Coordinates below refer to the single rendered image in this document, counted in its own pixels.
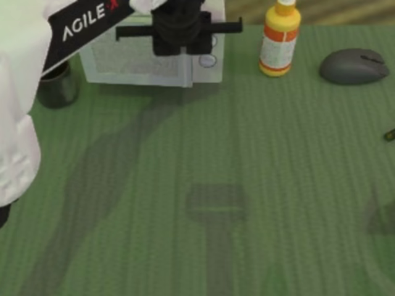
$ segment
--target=orange bottle label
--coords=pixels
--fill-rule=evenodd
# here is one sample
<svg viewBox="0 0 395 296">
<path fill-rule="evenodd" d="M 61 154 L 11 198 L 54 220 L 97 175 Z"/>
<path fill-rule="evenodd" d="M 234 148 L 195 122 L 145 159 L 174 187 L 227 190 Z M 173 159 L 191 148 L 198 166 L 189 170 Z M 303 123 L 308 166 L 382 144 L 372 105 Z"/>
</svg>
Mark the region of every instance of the orange bottle label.
<svg viewBox="0 0 395 296">
<path fill-rule="evenodd" d="M 265 24 L 260 50 L 261 66 L 272 71 L 287 69 L 292 62 L 298 34 L 299 29 L 280 32 Z"/>
</svg>

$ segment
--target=computer mouse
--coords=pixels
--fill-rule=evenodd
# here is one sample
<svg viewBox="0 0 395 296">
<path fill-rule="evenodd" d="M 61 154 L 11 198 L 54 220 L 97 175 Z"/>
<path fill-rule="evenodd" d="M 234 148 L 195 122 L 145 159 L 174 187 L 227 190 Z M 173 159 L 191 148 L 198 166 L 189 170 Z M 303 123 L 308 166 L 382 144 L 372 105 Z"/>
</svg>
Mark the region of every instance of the computer mouse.
<svg viewBox="0 0 395 296">
<path fill-rule="evenodd" d="M 389 69 L 379 53 L 350 48 L 328 55 L 321 63 L 320 75 L 336 84 L 365 84 L 388 76 Z"/>
</svg>

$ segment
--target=black cylinder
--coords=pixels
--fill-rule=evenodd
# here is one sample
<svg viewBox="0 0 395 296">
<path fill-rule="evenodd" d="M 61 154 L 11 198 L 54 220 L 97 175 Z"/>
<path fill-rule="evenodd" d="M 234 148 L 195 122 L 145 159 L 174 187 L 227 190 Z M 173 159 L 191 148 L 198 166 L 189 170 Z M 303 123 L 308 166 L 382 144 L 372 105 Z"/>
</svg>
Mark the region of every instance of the black cylinder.
<svg viewBox="0 0 395 296">
<path fill-rule="evenodd" d="M 38 101 L 46 108 L 60 109 L 71 105 L 78 97 L 78 83 L 68 61 L 51 70 L 39 82 Z"/>
</svg>

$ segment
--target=white box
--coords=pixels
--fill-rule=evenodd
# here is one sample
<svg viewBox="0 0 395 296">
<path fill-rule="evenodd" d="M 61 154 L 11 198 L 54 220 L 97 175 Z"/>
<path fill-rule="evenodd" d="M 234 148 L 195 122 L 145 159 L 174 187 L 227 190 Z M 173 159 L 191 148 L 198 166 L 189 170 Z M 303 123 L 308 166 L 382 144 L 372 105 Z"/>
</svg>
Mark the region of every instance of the white box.
<svg viewBox="0 0 395 296">
<path fill-rule="evenodd" d="M 224 0 L 206 0 L 202 11 L 212 14 L 213 22 L 225 21 Z M 119 26 L 149 25 L 151 15 L 134 14 Z M 151 37 L 115 40 L 115 28 L 101 35 L 80 51 L 86 80 L 90 83 L 139 84 L 192 87 L 193 83 L 222 81 L 224 34 L 213 35 L 211 55 L 181 54 L 156 57 Z"/>
</svg>

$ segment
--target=yellow bottle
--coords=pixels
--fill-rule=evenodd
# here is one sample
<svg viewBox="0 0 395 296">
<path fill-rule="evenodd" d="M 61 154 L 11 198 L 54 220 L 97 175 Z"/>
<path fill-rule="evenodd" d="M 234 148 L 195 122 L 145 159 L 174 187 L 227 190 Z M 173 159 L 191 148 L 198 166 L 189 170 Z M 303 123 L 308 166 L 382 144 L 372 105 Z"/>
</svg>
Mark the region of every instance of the yellow bottle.
<svg viewBox="0 0 395 296">
<path fill-rule="evenodd" d="M 296 0 L 277 0 L 267 11 L 259 59 L 259 68 L 266 75 L 279 77 L 291 69 L 301 20 Z"/>
</svg>

